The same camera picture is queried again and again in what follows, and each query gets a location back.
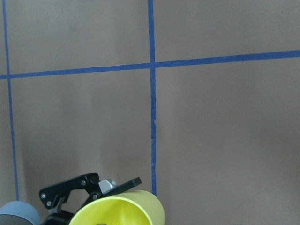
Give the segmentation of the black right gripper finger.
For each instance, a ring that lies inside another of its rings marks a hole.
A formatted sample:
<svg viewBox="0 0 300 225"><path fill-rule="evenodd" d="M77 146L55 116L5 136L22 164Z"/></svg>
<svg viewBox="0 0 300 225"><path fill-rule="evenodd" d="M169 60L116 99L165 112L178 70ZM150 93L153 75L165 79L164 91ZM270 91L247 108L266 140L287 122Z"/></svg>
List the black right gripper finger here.
<svg viewBox="0 0 300 225"><path fill-rule="evenodd" d="M141 183L140 177L136 177L123 184L117 184L112 179L101 180L96 172L92 172L44 187L39 191L39 198L48 210L48 215L41 224L68 225L75 214L89 203L124 193ZM63 209L63 205L70 198L79 200L74 211Z"/></svg>

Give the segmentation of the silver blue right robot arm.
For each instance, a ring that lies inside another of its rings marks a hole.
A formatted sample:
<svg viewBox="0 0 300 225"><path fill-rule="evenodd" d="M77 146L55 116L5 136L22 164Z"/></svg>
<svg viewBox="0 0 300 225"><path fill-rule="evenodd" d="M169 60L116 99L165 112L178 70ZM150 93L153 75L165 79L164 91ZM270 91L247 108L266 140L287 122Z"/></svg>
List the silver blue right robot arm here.
<svg viewBox="0 0 300 225"><path fill-rule="evenodd" d="M87 204L116 194L124 193L142 183L140 177L121 185L114 180L100 180L96 172L80 175L66 181L45 187L39 191L39 199L49 215L41 223L38 211L29 203L12 201L0 208L0 223L2 225L68 225L74 213L61 209L68 201L73 190L85 190L89 196L80 208Z"/></svg>

